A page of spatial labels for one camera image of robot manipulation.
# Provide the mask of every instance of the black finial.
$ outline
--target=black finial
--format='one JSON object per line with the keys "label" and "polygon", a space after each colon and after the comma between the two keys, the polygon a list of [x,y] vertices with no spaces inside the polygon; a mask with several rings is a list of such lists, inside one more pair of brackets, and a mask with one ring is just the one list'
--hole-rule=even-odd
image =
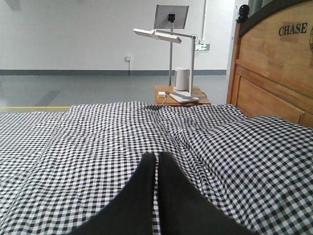
{"label": "black finial", "polygon": [[250,7],[248,5],[242,5],[239,8],[239,17],[236,20],[237,23],[244,23],[248,19]]}

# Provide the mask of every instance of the power adapter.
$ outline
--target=power adapter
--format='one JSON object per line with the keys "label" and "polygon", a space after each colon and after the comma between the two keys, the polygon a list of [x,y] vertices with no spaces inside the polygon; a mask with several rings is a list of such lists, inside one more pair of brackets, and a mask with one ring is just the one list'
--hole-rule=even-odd
{"label": "power adapter", "polygon": [[159,98],[166,98],[166,92],[158,92]]}

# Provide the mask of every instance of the yellow floor stripe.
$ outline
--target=yellow floor stripe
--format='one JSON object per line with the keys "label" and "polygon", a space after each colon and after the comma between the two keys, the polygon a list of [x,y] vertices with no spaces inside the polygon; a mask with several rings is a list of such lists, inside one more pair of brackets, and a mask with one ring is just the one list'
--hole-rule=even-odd
{"label": "yellow floor stripe", "polygon": [[0,109],[65,109],[70,106],[0,106]]}

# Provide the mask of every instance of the lamp arm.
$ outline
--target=lamp arm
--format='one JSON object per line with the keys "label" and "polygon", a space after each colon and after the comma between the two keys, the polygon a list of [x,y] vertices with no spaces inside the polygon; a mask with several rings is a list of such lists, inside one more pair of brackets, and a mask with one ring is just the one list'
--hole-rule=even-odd
{"label": "lamp arm", "polygon": [[196,36],[195,35],[189,35],[189,34],[183,34],[183,33],[174,33],[174,32],[169,32],[169,31],[164,31],[164,30],[158,30],[155,29],[156,33],[166,33],[166,34],[171,34],[171,35],[176,35],[176,36],[181,36],[181,37],[187,37],[187,38],[191,38],[196,40]]}
{"label": "lamp arm", "polygon": [[181,37],[187,37],[191,39],[191,66],[190,66],[190,79],[189,79],[189,92],[188,95],[192,96],[192,88],[193,88],[193,82],[194,82],[194,64],[195,64],[195,49],[196,49],[196,36],[189,35],[189,34],[182,34],[182,33],[174,33],[164,30],[157,30],[155,29],[155,32],[157,33],[165,33],[165,34],[171,34]]}

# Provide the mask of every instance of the emergency exit sign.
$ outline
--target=emergency exit sign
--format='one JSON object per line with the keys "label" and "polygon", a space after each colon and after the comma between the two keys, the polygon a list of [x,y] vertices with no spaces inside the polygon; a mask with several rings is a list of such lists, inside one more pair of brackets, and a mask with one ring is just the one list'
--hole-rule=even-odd
{"label": "emergency exit sign", "polygon": [[196,44],[196,51],[210,50],[210,44]]}

